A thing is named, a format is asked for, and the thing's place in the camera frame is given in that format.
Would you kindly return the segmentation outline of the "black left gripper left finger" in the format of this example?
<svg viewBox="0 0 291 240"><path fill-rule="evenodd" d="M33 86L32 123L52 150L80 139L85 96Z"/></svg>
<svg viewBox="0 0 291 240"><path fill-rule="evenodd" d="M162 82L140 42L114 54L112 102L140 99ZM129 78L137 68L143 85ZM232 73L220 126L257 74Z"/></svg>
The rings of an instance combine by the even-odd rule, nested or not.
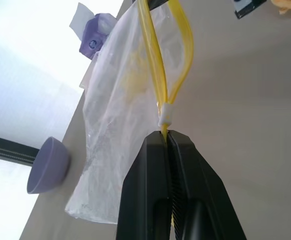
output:
<svg viewBox="0 0 291 240"><path fill-rule="evenodd" d="M160 131L143 141L122 185L118 240L168 240L172 180L167 145Z"/></svg>

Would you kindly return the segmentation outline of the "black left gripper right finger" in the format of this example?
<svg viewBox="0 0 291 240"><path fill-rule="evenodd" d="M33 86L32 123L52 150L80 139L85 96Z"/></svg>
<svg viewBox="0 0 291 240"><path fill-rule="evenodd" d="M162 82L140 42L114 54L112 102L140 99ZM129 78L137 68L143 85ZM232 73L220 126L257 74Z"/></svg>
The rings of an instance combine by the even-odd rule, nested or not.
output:
<svg viewBox="0 0 291 240"><path fill-rule="evenodd" d="M225 185L180 132L167 135L172 216L177 240L242 240L244 231Z"/></svg>

